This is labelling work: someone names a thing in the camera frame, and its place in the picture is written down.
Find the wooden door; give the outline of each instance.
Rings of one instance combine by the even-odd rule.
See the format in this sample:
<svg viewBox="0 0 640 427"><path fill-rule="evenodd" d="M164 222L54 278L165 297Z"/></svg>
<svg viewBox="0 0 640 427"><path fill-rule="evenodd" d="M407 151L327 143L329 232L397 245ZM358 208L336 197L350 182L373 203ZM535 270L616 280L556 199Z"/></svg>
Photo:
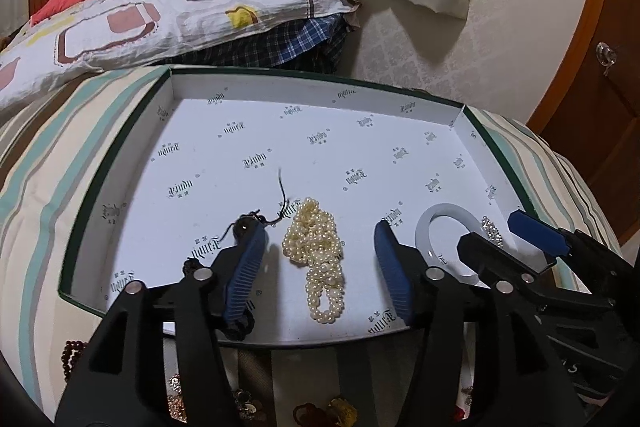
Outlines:
<svg viewBox="0 0 640 427"><path fill-rule="evenodd" d="M599 42L617 54L607 76ZM621 243L640 228L639 115L640 0L604 0L574 81L537 132L580 172Z"/></svg>

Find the striped bedsheet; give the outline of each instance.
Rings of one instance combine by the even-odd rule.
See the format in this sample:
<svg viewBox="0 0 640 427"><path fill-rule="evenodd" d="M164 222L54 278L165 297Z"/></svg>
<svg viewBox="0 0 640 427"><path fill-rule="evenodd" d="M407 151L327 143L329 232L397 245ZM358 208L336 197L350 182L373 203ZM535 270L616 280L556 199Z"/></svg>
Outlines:
<svg viewBox="0 0 640 427"><path fill-rule="evenodd" d="M0 349L51 418L65 385L60 363L65 341L88 340L99 322L58 294L71 229L116 134L167 74L166 66L158 66L76 80L0 128ZM565 158L522 124L466 110L503 168L524 187L526 208L554 227L582 230L620 252L593 195ZM559 285L584 289L565 265L555 275ZM265 425L293 427L293 407L309 401L325 406L341 394L357 407L361 425L383 427L398 418L419 342L420 334L408 331L321 349L223 349L223 358L232 384L262 402ZM171 344L166 343L170 374L175 370ZM463 372L463 378L470 374Z"/></svg>

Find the plaid blanket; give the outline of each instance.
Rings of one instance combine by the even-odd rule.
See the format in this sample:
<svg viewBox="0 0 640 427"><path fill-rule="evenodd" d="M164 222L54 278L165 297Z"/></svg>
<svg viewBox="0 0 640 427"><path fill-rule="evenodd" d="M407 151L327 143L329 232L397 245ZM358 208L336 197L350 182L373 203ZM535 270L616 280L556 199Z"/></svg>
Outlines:
<svg viewBox="0 0 640 427"><path fill-rule="evenodd" d="M257 35L164 58L156 64L282 68L335 73L350 26L342 14L285 22Z"/></svg>

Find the jewelry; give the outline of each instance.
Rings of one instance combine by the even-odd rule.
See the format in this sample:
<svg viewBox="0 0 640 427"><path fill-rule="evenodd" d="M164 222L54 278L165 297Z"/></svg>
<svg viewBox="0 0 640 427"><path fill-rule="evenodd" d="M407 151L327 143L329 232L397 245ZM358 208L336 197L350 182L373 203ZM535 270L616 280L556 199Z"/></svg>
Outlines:
<svg viewBox="0 0 640 427"><path fill-rule="evenodd" d="M498 230L498 227L495 226L494 222L486 216L482 218L482 229L486 232L489 241L491 241L496 247L502 248L503 243L500 230Z"/></svg>
<svg viewBox="0 0 640 427"><path fill-rule="evenodd" d="M86 344L87 343L83 341L66 341L65 348L62 350L62 356L60 357L60 360L62 360L62 370L65 372L65 382L68 382L69 378L71 378L71 371L80 359Z"/></svg>
<svg viewBox="0 0 640 427"><path fill-rule="evenodd" d="M320 324L333 324L344 309L342 245L335 233L334 216L320 210L316 200L306 198L284 236L282 253L294 263L309 267L305 290L311 318ZM329 308L320 311L320 296L324 290Z"/></svg>
<svg viewBox="0 0 640 427"><path fill-rule="evenodd" d="M474 389L473 386L471 386L471 387L463 387L462 388L462 393L466 394L465 405L467 407L471 407L471 402L473 400L473 397L471 396L471 393L472 393L473 389Z"/></svg>
<svg viewBox="0 0 640 427"><path fill-rule="evenodd" d="M479 278L478 274L469 270L468 268L464 268L462 264L459 265L459 269L462 271L467 271L467 273L456 273L456 271L452 267L447 267L446 260L444 260L443 256L437 256L434 253L433 247L431 246L431 238L429 234L429 226L431 221L433 221L436 217L446 216L455 219L461 225L463 225L469 232L476 232L478 235L481 235L485 239L488 239L487 233L484 231L482 224L478 221L471 212L462 208L457 204L452 203L438 203L430 206L424 214L420 216L418 220L418 224L415 228L415 248L420 250L423 255L427 256L427 264L430 266L439 266L442 267L442 264L445 265L445 270L452 274L456 279L465 284L474 285L478 283Z"/></svg>
<svg viewBox="0 0 640 427"><path fill-rule="evenodd" d="M166 397L169 403L169 415L174 420L187 423L187 413L184 410L184 400L182 399L182 386L180 385L180 375L177 373L169 379L169 386L175 394Z"/></svg>
<svg viewBox="0 0 640 427"><path fill-rule="evenodd" d="M343 398L334 398L326 410L312 403L303 403L293 410L293 420L300 427L353 427L358 420L357 409Z"/></svg>
<svg viewBox="0 0 640 427"><path fill-rule="evenodd" d="M169 415L174 420L187 422L187 413L184 409L184 400L182 399L182 387L180 386L180 375L177 373L169 379L169 386L174 390L175 394L166 397L169 402ZM267 419L264 411L261 411L262 404L258 400L251 399L251 393L238 389L234 392L234 402L238 409L241 420L263 422Z"/></svg>
<svg viewBox="0 0 640 427"><path fill-rule="evenodd" d="M198 261L195 257L188 257L182 264L182 274L186 277L193 275L200 268L204 268L204 264Z"/></svg>
<svg viewBox="0 0 640 427"><path fill-rule="evenodd" d="M241 216L238 217L238 219L236 219L233 223L231 223L228 227L226 227L225 233L223 233L222 237L220 237L219 239L220 243L222 243L222 240L226 237L226 234L231 229L233 230L233 234L234 234L234 237L236 238L236 241L239 242L240 239L246 233L252 221L259 221L264 226L266 225L275 226L276 223L279 223L284 219L284 211L287 208L287 205L289 204L289 200L287 200L287 197L284 193L284 187L282 186L282 173L280 170L278 170L278 182L280 183L280 191L282 192L282 207L278 212L278 217L276 217L276 219L273 219L272 221L268 221L266 217L260 214L260 208L258 208L258 210L255 210L253 212L249 212L248 214L241 214Z"/></svg>

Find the black string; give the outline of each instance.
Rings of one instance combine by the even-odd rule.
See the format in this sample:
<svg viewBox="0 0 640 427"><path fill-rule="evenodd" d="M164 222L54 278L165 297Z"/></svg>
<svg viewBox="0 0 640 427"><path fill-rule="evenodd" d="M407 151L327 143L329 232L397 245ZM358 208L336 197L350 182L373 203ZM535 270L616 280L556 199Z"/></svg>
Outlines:
<svg viewBox="0 0 640 427"><path fill-rule="evenodd" d="M275 225L276 223L279 223L284 219L284 211L289 206L289 200L287 200L287 196L284 193L284 187L282 186L282 169L278 169L278 183L280 184L280 191L282 192L282 208L278 212L278 217L273 221L267 221L264 216L260 216L258 214L258 212L260 212L260 208L258 208L258 210L256 210L255 212L249 212L248 214L246 214L247 216L257 219L263 225ZM220 237L219 239L220 243L222 243L222 241L226 237L226 234L229 233L229 230L231 230L231 228L236 224L236 222L237 221L234 221L230 223L228 227L226 227L225 233L223 233L222 237Z"/></svg>

